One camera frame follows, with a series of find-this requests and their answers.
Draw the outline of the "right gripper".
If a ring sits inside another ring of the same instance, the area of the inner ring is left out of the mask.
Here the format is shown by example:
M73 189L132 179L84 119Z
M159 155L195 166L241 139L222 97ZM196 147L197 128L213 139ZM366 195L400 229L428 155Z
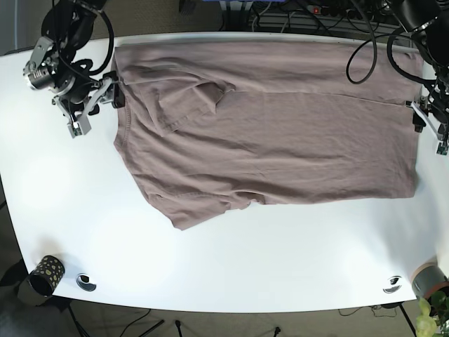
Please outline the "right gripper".
M116 72L104 74L98 84L76 83L63 95L56 95L52 104L67 118L67 128L72 138L85 136L91 130L89 116L100 112L100 104L111 103L114 109L125 107L126 99L119 86Z

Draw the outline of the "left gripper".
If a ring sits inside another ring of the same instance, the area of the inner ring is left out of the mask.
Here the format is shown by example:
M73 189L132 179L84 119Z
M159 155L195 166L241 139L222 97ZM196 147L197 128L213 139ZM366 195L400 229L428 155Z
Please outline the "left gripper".
M448 156L448 111L440 111L430 97L424 96L418 101L406 100L404 105L413 111L415 132L428 128L437 141L436 153Z

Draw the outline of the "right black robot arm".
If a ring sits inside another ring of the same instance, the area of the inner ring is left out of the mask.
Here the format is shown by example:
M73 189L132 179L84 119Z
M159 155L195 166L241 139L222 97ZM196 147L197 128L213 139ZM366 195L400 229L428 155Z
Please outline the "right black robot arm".
M88 118L98 114L101 104L113 108L125 105L119 77L106 72L114 51L114 31L104 12L105 1L54 1L41 26L23 77L33 90L48 89L52 104L67 118L73 138L91 130ZM105 60L93 69L90 59L75 60L76 52L91 39L96 18L102 18L108 31Z

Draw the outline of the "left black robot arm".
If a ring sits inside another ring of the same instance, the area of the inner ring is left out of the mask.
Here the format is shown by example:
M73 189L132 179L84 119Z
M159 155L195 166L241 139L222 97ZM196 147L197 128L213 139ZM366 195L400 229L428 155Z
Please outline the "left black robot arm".
M387 57L391 66L403 77L419 83L429 92L427 111L440 126L435 128L428 115L415 103L410 107L416 117L431 127L438 140L437 154L448 154L448 14L437 1L389 1L389 7L401 25L387 42ZM423 60L434 69L435 80L408 74L394 61L392 46L402 32L409 34Z

